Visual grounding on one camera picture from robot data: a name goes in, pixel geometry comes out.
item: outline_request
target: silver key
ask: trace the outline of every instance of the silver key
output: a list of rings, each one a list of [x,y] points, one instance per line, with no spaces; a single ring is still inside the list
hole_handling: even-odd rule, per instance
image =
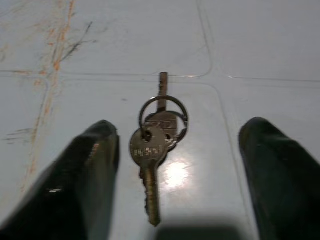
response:
[[[130,153],[137,165],[140,166],[140,177],[145,186],[145,210],[149,222],[155,227],[160,223],[159,194],[157,169],[159,163],[168,153],[166,137],[161,128],[145,127],[145,138],[139,128],[131,137]]]

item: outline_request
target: brass key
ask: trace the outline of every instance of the brass key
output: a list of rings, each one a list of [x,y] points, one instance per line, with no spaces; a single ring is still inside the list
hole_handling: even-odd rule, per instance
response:
[[[145,186],[145,210],[149,222],[155,227],[160,223],[158,176],[159,163],[168,153],[165,133],[161,128],[148,126],[139,128],[131,137],[130,153],[135,163],[140,166],[140,177]]]
[[[168,91],[168,73],[161,72],[159,75],[159,96],[166,96]],[[177,116],[167,111],[167,100],[157,102],[157,111],[145,118],[145,126],[161,128],[165,134],[165,142],[168,151],[177,145],[178,120]]]

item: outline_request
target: floor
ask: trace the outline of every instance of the floor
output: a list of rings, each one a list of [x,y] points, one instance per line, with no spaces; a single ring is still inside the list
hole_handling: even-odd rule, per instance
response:
[[[264,117],[320,160],[319,12],[318,0],[2,0],[0,222],[72,138],[106,119],[121,136],[110,240],[175,226],[257,240],[239,129]],[[154,228],[129,141],[160,72],[190,121],[159,168]]]

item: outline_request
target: key head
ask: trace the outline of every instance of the key head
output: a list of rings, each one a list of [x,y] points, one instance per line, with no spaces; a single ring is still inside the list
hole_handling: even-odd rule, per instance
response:
[[[161,128],[165,135],[165,145],[167,146],[168,151],[175,148],[178,141],[178,120],[177,116],[172,112],[160,111],[150,114],[146,117],[144,125]]]
[[[166,146],[166,137],[161,128],[147,126],[146,139],[142,136],[141,128],[139,128],[131,137],[130,153],[137,165],[141,168],[148,166],[157,166],[167,155],[168,148]]]

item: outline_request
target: key blade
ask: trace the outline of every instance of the key blade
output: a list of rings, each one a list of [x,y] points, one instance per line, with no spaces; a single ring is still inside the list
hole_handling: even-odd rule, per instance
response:
[[[168,73],[166,71],[159,74],[159,96],[166,96],[168,92]],[[167,109],[167,100],[158,101],[157,111],[162,112]]]
[[[143,173],[142,180],[146,194],[145,211],[148,214],[149,222],[156,227],[161,221],[157,167],[155,165],[149,165],[146,169],[141,170],[141,173]]]

